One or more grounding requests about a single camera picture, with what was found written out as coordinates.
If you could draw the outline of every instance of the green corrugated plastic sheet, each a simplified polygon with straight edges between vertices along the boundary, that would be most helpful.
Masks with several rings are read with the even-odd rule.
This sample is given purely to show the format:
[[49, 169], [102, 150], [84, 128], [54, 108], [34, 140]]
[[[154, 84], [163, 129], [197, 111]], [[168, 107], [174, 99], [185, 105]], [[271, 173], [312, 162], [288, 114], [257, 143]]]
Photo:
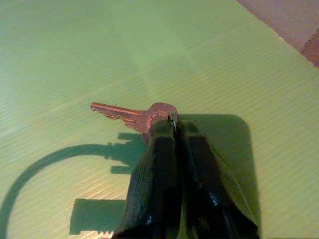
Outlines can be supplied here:
[[319, 238], [319, 70], [236, 1], [3, 0], [0, 30], [1, 239], [114, 230], [146, 147], [92, 101], [175, 105], [263, 238]]

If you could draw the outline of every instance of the key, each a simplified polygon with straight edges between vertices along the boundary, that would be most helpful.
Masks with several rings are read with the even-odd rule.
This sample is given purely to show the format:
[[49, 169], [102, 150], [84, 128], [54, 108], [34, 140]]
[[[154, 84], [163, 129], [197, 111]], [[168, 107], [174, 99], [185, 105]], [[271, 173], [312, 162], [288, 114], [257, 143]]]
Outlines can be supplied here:
[[98, 111], [113, 120], [122, 119], [126, 126], [132, 127], [142, 133], [144, 143], [147, 143], [148, 132], [154, 123], [160, 120], [171, 120], [175, 127], [177, 122], [176, 108], [166, 103], [154, 103], [147, 111], [136, 111], [93, 102], [91, 110]]

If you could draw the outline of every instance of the green background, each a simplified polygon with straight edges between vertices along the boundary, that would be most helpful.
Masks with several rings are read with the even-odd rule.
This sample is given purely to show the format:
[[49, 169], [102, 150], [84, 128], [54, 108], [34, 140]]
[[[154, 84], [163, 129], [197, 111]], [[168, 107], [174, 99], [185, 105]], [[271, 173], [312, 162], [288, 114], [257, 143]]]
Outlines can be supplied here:
[[318, 238], [318, 89], [319, 70], [234, 0], [3, 0], [0, 238], [102, 237], [69, 234], [75, 200], [124, 200], [145, 146], [92, 101], [176, 106], [233, 168], [263, 238]]

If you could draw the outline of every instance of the black rubber grip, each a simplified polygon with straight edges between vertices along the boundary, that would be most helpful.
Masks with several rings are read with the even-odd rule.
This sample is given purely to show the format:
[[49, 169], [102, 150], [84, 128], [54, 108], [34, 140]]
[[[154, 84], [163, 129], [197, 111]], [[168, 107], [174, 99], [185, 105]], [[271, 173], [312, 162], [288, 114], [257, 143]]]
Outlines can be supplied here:
[[183, 214], [189, 239], [257, 239], [257, 226], [234, 177], [204, 133], [177, 124]]
[[132, 173], [124, 216], [113, 238], [174, 239], [179, 231], [181, 184], [173, 127], [159, 121]]

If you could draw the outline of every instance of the brown floor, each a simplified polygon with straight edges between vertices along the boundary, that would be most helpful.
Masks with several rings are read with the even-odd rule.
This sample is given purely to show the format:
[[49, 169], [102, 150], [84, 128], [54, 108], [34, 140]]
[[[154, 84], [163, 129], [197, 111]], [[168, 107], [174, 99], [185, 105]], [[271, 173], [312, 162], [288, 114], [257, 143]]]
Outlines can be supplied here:
[[237, 0], [319, 67], [318, 0]]

